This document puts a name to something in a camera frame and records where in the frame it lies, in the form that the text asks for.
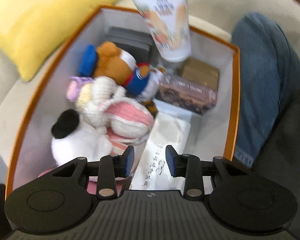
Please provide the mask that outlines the white rectangular case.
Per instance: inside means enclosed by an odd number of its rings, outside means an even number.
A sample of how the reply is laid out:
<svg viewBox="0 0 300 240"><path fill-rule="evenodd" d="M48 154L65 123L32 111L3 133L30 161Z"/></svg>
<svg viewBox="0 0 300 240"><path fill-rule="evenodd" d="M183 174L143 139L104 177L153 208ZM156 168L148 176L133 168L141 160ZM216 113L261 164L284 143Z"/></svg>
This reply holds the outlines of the white rectangular case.
<svg viewBox="0 0 300 240"><path fill-rule="evenodd" d="M171 145L182 154L191 124L183 119L159 112L145 149L134 173L131 190L181 190L183 178L173 178L166 161L165 149Z"/></svg>

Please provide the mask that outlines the white printed cream tube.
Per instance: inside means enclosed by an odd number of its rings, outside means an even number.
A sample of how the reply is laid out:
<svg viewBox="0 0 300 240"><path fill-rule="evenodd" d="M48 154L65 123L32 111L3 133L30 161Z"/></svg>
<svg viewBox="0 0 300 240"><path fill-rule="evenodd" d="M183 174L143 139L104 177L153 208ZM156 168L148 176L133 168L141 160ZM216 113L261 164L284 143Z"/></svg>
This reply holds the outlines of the white printed cream tube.
<svg viewBox="0 0 300 240"><path fill-rule="evenodd" d="M187 0L132 0L145 20L161 57L183 62L191 56Z"/></svg>

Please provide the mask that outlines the grey box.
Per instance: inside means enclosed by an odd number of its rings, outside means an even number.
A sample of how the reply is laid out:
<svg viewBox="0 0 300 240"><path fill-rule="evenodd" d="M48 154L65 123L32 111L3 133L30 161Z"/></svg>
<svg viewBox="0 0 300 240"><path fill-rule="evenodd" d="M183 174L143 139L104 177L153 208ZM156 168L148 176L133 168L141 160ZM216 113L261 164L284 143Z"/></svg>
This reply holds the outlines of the grey box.
<svg viewBox="0 0 300 240"><path fill-rule="evenodd" d="M150 63L154 45L150 34L140 31L112 27L105 40L130 53L137 63Z"/></svg>

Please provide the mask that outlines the illustrated card box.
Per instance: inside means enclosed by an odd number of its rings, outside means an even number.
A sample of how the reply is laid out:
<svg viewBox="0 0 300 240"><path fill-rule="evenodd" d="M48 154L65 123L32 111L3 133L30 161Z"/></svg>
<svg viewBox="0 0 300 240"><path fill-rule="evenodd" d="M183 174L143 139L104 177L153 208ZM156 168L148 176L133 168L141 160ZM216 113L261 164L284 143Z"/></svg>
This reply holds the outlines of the illustrated card box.
<svg viewBox="0 0 300 240"><path fill-rule="evenodd" d="M200 115L215 107L217 97L213 89L174 74L164 75L155 96L160 101Z"/></svg>

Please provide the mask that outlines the red panda plush toy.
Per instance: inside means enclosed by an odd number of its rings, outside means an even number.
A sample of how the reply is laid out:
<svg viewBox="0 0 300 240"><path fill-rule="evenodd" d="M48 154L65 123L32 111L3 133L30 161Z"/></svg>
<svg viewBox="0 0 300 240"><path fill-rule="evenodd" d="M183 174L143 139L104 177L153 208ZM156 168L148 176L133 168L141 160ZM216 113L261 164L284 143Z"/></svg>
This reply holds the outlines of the red panda plush toy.
<svg viewBox="0 0 300 240"><path fill-rule="evenodd" d="M165 73L163 67L154 68L149 63L137 62L133 55L110 41L103 42L99 47L87 46L79 67L82 77L111 78L153 116L158 112L153 99Z"/></svg>

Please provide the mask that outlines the small brown cardboard box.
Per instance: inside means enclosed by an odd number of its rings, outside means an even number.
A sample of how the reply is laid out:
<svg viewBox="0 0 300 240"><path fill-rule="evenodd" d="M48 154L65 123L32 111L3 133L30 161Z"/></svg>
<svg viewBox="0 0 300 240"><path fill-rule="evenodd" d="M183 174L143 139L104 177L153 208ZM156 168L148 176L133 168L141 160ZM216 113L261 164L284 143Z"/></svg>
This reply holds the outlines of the small brown cardboard box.
<svg viewBox="0 0 300 240"><path fill-rule="evenodd" d="M186 60L181 76L202 86L218 90L219 69L193 57Z"/></svg>

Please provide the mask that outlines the pink item in box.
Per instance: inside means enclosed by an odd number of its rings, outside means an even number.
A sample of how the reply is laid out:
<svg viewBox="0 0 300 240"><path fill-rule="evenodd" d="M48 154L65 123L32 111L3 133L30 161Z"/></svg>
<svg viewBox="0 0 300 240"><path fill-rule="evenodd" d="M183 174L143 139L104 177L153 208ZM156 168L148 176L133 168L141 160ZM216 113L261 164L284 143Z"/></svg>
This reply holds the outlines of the pink item in box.
<svg viewBox="0 0 300 240"><path fill-rule="evenodd" d="M121 191L129 188L130 182L131 182L131 177L128 178L116 178L116 188L117 188L117 195L119 196ZM97 188L97 177L92 177L89 180L88 187L87 187L87 192L89 194L96 194L96 188Z"/></svg>

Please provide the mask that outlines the white knitted bunny plush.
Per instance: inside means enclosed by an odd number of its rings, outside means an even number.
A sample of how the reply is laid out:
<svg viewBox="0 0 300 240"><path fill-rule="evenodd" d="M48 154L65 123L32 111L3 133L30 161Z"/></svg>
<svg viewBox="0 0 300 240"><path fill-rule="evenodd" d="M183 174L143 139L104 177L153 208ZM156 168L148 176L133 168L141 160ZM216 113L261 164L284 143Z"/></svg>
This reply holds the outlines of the white knitted bunny plush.
<svg viewBox="0 0 300 240"><path fill-rule="evenodd" d="M126 90L106 76L72 77L66 97L79 113L84 146L92 147L90 152L97 160L112 152L112 142L136 142L154 124L149 110L126 97Z"/></svg>

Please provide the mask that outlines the white black plush toy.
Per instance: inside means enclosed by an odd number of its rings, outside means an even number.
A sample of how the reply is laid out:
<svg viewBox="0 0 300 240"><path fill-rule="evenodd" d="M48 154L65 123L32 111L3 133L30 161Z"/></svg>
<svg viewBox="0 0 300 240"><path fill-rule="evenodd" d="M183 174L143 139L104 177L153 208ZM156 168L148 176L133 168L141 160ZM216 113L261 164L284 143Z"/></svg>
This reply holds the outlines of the white black plush toy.
<svg viewBox="0 0 300 240"><path fill-rule="evenodd" d="M51 151L58 166L78 157L99 161L111 154L113 145L105 134L83 121L74 109L62 112L51 128Z"/></svg>

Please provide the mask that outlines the orange storage box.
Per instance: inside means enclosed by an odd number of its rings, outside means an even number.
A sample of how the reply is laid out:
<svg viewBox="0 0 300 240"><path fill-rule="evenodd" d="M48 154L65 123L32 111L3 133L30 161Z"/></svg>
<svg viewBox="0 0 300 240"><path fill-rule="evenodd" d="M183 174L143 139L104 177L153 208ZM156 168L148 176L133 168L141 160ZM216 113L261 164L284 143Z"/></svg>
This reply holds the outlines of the orange storage box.
<svg viewBox="0 0 300 240"><path fill-rule="evenodd" d="M165 148L202 160L234 156L239 102L239 49L203 28L190 27L191 57L164 62L149 28L135 10L95 10L61 46L30 101L10 158L6 193L56 168L56 157L83 153L70 143L106 143L103 154L135 149L131 189L180 189L171 178ZM149 80L124 75L116 100L98 93L114 81L106 76L85 84L75 100L66 98L89 46L114 44L125 61L148 67Z"/></svg>

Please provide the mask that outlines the yellow cushion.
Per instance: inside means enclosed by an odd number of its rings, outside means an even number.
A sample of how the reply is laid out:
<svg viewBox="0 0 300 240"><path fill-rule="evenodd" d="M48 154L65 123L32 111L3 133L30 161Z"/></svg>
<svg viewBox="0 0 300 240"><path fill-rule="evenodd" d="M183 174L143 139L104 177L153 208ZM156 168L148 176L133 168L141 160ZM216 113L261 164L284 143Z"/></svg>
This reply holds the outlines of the yellow cushion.
<svg viewBox="0 0 300 240"><path fill-rule="evenodd" d="M28 82L99 5L118 0L0 0L0 49Z"/></svg>

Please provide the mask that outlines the blue jeans leg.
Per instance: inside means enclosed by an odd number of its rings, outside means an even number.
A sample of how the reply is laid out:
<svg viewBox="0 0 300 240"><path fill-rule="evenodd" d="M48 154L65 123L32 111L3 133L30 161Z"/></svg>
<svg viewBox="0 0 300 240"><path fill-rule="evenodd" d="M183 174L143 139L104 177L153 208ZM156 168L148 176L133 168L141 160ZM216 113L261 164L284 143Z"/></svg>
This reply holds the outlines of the blue jeans leg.
<svg viewBox="0 0 300 240"><path fill-rule="evenodd" d="M252 167L275 121L300 89L300 59L281 27L259 12L232 32L240 49L241 103L235 158Z"/></svg>

